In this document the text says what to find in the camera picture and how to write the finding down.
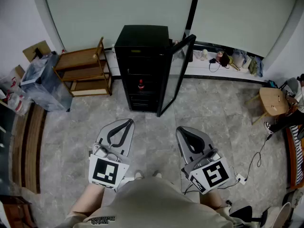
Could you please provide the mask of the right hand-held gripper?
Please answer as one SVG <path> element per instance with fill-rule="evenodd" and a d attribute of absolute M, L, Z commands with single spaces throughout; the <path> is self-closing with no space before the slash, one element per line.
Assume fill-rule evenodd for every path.
<path fill-rule="evenodd" d="M 213 142 L 206 133 L 192 127 L 179 126 L 176 138 L 186 162 L 181 171 L 201 194 L 206 194 L 231 179 L 227 160 L 219 155 L 218 149 L 212 149 L 199 157 L 199 153 L 204 153 L 209 145 L 213 148 Z"/>

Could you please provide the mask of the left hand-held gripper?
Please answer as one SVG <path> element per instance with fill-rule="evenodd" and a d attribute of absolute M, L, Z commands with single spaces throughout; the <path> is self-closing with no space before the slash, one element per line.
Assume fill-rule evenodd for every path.
<path fill-rule="evenodd" d="M 120 119 L 104 126 L 93 145 L 89 160 L 88 180 L 109 189 L 119 187 L 130 167 L 128 156 L 135 123 L 133 119 Z"/>

